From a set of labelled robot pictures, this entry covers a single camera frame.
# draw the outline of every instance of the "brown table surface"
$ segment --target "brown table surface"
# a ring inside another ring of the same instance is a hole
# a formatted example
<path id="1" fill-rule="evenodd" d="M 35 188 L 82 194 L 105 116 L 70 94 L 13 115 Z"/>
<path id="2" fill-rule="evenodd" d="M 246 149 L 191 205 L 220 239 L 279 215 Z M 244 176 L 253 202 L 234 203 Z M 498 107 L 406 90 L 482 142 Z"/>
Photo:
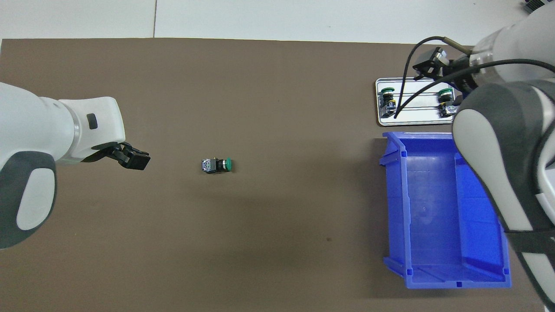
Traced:
<path id="1" fill-rule="evenodd" d="M 145 171 L 58 168 L 49 220 L 0 250 L 2 311 L 542 311 L 510 289 L 410 290 L 388 271 L 374 82 L 403 44 L 4 40 L 0 81 L 114 97 Z M 207 175 L 203 158 L 231 157 Z"/>

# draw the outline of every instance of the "cable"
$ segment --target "cable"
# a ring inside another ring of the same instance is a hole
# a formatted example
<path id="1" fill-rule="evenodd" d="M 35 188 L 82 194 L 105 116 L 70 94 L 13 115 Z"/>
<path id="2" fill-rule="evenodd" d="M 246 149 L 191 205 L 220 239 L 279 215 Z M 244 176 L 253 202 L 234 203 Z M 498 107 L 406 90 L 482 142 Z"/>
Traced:
<path id="1" fill-rule="evenodd" d="M 411 53 L 408 54 L 408 58 L 407 58 L 407 62 L 405 63 L 405 70 L 403 71 L 403 81 L 401 82 L 401 91 L 399 93 L 399 102 L 397 102 L 397 111 L 399 109 L 399 106 L 401 105 L 401 99 L 403 98 L 403 91 L 405 90 L 405 81 L 407 80 L 407 72 L 408 72 L 408 66 L 411 63 L 411 58 L 412 55 L 414 54 L 414 52 L 416 51 L 416 49 L 418 49 L 421 45 L 423 45 L 424 43 L 428 42 L 428 41 L 434 41 L 434 40 L 439 40 L 443 43 L 448 44 L 449 46 L 461 51 L 462 53 L 466 54 L 466 55 L 470 55 L 470 53 L 472 51 L 470 51 L 469 49 L 463 47 L 462 45 L 456 43 L 455 41 L 453 41 L 452 39 L 449 39 L 447 37 L 441 37 L 441 36 L 432 36 L 432 37 L 428 37 L 426 39 L 421 40 L 420 42 L 418 42 L 417 44 L 415 44 L 415 46 L 412 48 Z"/>
<path id="2" fill-rule="evenodd" d="M 405 101 L 403 103 L 403 105 L 398 107 L 397 112 L 395 113 L 395 115 L 393 116 L 393 118 L 397 118 L 397 116 L 399 115 L 399 113 L 401 112 L 401 110 L 403 110 L 403 108 L 405 108 L 405 106 L 407 106 L 407 104 L 409 104 L 410 101 L 412 101 L 414 98 L 416 98 L 418 95 L 420 95 L 422 92 L 430 89 L 431 87 L 433 87 L 434 85 L 438 85 L 442 82 L 448 82 L 448 81 L 452 81 L 453 79 L 459 77 L 459 76 L 463 76 L 463 75 L 467 75 L 467 74 L 472 74 L 472 73 L 478 73 L 480 72 L 480 69 L 482 68 L 487 68 L 487 67 L 493 67 L 493 66 L 498 66 L 498 65 L 506 65 L 506 64 L 529 64 L 529 65 L 536 65 L 536 66 L 540 66 L 542 68 L 545 68 L 553 73 L 555 73 L 555 66 L 545 63 L 545 62 L 541 62 L 541 61 L 536 61 L 533 59 L 525 59 L 525 58 L 513 58 L 513 59 L 504 59 L 501 61 L 493 61 L 493 62 L 488 62 L 488 63 L 484 63 L 484 64 L 480 64 L 480 65 L 476 65 L 476 66 L 472 66 L 472 67 L 468 67 L 465 69 L 462 69 L 458 72 L 454 72 L 452 74 L 449 74 L 447 76 L 444 76 L 432 83 L 430 83 L 429 85 L 423 87 L 422 89 L 418 90 L 415 94 L 413 94 L 411 97 L 408 98 L 407 101 Z"/>

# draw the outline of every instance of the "silver tray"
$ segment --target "silver tray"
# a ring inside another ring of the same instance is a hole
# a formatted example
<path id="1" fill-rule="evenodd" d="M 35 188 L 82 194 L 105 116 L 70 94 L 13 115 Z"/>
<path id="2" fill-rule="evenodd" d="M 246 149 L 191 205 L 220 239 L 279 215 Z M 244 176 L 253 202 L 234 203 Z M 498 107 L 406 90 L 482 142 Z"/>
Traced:
<path id="1" fill-rule="evenodd" d="M 380 125 L 449 124 L 453 122 L 453 116 L 441 117 L 440 110 L 437 107 L 439 105 L 437 102 L 437 92 L 445 88 L 452 89 L 447 83 L 440 83 L 417 96 L 399 113 L 397 119 L 394 119 L 393 116 L 382 118 L 380 116 L 380 102 L 383 99 L 380 96 L 380 91 L 387 87 L 395 88 L 393 98 L 399 103 L 402 81 L 403 78 L 380 78 L 376 80 L 376 114 Z M 414 81 L 412 77 L 408 77 L 405 83 L 405 90 L 403 91 L 403 102 L 408 100 L 416 91 L 432 82 L 432 79 Z"/>

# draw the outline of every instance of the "blue plastic container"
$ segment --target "blue plastic container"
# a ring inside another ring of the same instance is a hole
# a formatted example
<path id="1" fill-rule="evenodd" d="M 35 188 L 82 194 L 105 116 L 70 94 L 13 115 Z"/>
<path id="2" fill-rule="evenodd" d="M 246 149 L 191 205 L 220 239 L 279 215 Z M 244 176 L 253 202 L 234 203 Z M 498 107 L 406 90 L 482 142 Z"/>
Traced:
<path id="1" fill-rule="evenodd" d="M 407 288 L 511 287 L 503 228 L 451 133 L 384 137 L 387 267 Z"/>

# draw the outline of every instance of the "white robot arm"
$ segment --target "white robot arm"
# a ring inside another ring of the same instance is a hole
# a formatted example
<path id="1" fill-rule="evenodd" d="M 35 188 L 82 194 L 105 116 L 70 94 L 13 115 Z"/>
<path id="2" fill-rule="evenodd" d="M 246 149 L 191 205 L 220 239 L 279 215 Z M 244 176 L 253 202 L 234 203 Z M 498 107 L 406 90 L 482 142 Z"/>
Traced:
<path id="1" fill-rule="evenodd" d="M 150 157 L 125 142 L 113 98 L 54 100 L 0 83 L 0 249 L 33 234 L 56 197 L 56 165 L 104 156 L 143 170 Z"/>
<path id="2" fill-rule="evenodd" d="M 554 29 L 555 3 L 550 3 L 484 38 L 457 60 L 446 60 L 442 49 L 436 48 L 413 66 L 417 79 L 448 82 L 465 96 L 453 121 L 455 144 L 481 180 L 508 240 L 551 311 L 555 311 Z M 496 64 L 491 62 L 505 64 L 479 68 Z"/>

